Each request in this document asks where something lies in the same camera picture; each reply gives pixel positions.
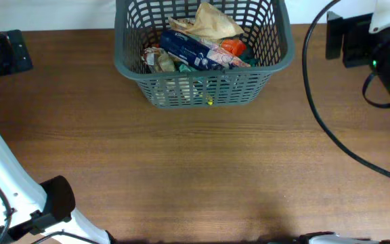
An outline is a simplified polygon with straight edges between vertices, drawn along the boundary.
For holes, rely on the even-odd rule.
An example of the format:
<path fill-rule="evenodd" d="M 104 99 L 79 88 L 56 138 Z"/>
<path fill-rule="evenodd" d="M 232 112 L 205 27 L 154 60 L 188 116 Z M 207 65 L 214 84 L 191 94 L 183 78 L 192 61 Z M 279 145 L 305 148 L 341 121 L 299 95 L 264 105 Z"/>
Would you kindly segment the beige chocolate snack pouch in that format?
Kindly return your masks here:
<path fill-rule="evenodd" d="M 179 72 L 178 62 L 174 62 L 171 56 L 162 48 L 148 47 L 141 57 L 143 63 L 151 73 Z M 182 104 L 201 104 L 211 101 L 202 92 L 201 81 L 190 81 L 188 78 L 165 79 L 164 81 L 152 80 L 139 82 L 138 85 L 144 91 L 144 95 L 156 106 L 178 106 Z"/>

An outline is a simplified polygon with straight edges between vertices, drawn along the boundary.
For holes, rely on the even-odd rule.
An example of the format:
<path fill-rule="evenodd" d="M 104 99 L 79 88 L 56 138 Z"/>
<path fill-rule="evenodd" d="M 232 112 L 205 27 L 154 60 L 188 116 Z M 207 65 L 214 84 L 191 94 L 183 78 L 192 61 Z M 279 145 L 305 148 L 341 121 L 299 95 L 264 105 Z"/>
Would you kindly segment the orange spaghetti pasta packet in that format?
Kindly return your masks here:
<path fill-rule="evenodd" d="M 239 39 L 224 39 L 220 46 L 235 56 L 242 55 L 246 50 L 246 45 Z"/>

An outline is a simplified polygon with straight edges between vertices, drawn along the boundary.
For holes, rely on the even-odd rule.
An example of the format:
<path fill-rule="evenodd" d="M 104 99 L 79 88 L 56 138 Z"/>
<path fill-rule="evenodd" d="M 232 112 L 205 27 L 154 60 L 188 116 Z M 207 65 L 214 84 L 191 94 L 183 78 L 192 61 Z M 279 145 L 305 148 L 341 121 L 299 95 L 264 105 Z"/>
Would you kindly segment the light teal tissue packet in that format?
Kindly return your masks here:
<path fill-rule="evenodd" d="M 190 73 L 190 72 L 196 72 L 197 69 L 191 67 L 191 66 L 188 66 L 186 64 L 180 64 L 179 65 L 179 72 L 181 73 Z"/>

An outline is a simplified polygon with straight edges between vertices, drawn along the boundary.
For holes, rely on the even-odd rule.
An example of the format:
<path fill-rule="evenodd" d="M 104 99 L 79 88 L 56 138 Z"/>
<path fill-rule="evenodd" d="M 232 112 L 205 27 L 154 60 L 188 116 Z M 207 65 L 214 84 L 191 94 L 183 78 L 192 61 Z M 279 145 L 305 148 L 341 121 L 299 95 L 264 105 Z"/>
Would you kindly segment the green Nescafe coffee bag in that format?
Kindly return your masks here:
<path fill-rule="evenodd" d="M 196 46 L 195 50 L 181 47 L 177 53 L 176 55 L 169 52 L 174 62 L 186 64 L 200 71 L 248 68 L 254 67 L 258 62 L 254 53 L 249 49 L 246 49 L 242 55 L 235 56 L 220 45 Z"/>

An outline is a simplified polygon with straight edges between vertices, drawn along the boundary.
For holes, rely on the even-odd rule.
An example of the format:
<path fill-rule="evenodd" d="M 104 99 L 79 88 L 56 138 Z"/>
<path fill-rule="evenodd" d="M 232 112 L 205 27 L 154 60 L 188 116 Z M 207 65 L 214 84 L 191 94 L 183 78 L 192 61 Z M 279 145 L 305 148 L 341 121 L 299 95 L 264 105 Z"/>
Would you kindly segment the cream snack pouch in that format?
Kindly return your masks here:
<path fill-rule="evenodd" d="M 210 3 L 201 3 L 194 18 L 174 19 L 168 17 L 175 31 L 212 41 L 232 38 L 244 33 L 235 20 L 219 11 Z"/>

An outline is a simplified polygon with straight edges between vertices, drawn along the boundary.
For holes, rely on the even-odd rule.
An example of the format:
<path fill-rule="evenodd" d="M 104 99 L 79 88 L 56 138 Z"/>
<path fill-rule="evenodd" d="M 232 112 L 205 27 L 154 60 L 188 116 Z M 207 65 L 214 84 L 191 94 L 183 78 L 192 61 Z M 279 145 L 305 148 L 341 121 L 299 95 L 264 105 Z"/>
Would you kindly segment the blue tissue multipack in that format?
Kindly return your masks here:
<path fill-rule="evenodd" d="M 206 39 L 193 38 L 176 30 L 166 30 L 159 46 L 170 56 L 196 70 L 224 70 L 251 67 L 238 56 Z"/>

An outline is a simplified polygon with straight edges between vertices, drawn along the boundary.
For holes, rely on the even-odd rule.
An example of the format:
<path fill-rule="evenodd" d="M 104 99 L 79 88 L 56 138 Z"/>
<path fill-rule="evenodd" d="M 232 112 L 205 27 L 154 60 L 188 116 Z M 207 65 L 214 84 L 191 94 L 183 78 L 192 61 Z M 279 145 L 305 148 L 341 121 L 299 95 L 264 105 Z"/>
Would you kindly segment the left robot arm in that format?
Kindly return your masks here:
<path fill-rule="evenodd" d="M 32 68 L 21 31 L 0 33 L 0 77 Z M 76 208 L 64 176 L 35 182 L 0 135 L 0 243 L 15 243 L 27 234 L 41 235 L 40 242 L 116 243 Z"/>

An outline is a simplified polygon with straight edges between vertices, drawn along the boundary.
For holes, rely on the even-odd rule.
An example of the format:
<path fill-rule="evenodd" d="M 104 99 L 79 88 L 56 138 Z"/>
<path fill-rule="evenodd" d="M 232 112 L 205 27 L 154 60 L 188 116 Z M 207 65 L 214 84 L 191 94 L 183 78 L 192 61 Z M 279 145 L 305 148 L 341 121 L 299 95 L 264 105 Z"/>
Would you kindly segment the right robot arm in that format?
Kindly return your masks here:
<path fill-rule="evenodd" d="M 379 167 L 348 149 L 327 127 L 314 104 L 307 71 L 307 50 L 313 31 L 322 16 L 327 17 L 326 59 L 342 58 L 345 67 L 368 65 L 371 69 L 362 86 L 365 94 L 373 78 L 378 77 L 390 95 L 390 0 L 377 0 L 371 14 L 343 18 L 331 11 L 336 1 L 328 3 L 314 18 L 303 41 L 302 70 L 305 94 L 311 112 L 333 143 L 361 165 L 390 178 L 390 171 Z M 367 103 L 380 109 L 390 109 L 390 102 Z"/>

